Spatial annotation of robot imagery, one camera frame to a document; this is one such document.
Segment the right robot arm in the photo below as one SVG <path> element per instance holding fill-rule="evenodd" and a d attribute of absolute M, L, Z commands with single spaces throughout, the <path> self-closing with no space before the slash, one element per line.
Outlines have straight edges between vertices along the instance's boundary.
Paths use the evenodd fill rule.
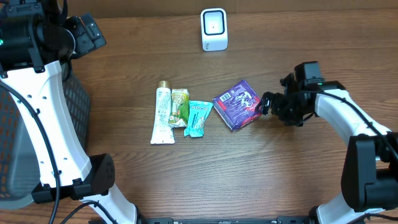
<path fill-rule="evenodd" d="M 317 61 L 303 62 L 280 80 L 283 93 L 265 92 L 256 111 L 287 126 L 312 116 L 327 121 L 347 146 L 341 192 L 313 207 L 303 223 L 364 223 L 397 208 L 397 133 L 376 122 L 338 81 L 325 81 Z"/>

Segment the teal wipes pack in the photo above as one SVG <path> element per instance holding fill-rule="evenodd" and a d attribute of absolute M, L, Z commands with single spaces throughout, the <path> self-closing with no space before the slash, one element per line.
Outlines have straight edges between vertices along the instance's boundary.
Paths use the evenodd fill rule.
<path fill-rule="evenodd" d="M 202 138 L 204 136 L 204 125 L 211 113 L 213 103 L 207 101 L 189 101 L 188 124 L 184 130 L 184 136 L 191 138 Z"/>

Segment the green yellow snack pack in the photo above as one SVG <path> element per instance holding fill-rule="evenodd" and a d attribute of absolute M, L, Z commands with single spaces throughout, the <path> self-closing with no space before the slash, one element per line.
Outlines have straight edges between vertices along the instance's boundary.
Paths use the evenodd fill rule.
<path fill-rule="evenodd" d="M 171 111 L 169 126 L 171 128 L 184 128 L 189 117 L 189 92 L 187 89 L 173 89 L 171 94 Z"/>

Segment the white tube gold cap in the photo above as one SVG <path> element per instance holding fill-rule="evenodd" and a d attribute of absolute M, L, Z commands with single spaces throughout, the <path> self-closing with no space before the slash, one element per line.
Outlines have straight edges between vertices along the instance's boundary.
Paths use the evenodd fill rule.
<path fill-rule="evenodd" d="M 158 82 L 155 97 L 155 117 L 152 130 L 151 144 L 174 144 L 174 133 L 169 126 L 171 112 L 170 83 L 162 80 Z"/>

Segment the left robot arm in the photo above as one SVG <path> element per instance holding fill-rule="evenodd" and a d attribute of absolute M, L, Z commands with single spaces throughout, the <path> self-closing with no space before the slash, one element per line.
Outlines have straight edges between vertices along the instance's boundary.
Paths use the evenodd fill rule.
<path fill-rule="evenodd" d="M 71 61 L 106 43 L 89 14 L 69 16 L 57 1 L 4 1 L 1 9 L 1 87 L 17 104 L 35 150 L 36 203 L 61 199 L 90 206 L 106 223 L 136 223 L 138 211 L 115 183 L 109 154 L 87 155 L 65 100 Z"/>

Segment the purple pad package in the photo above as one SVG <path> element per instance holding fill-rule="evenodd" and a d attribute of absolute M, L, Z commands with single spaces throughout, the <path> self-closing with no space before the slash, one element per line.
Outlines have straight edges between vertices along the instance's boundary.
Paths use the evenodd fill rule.
<path fill-rule="evenodd" d="M 213 106 L 230 130 L 236 131 L 261 116 L 260 98 L 246 80 L 241 80 L 213 98 Z"/>

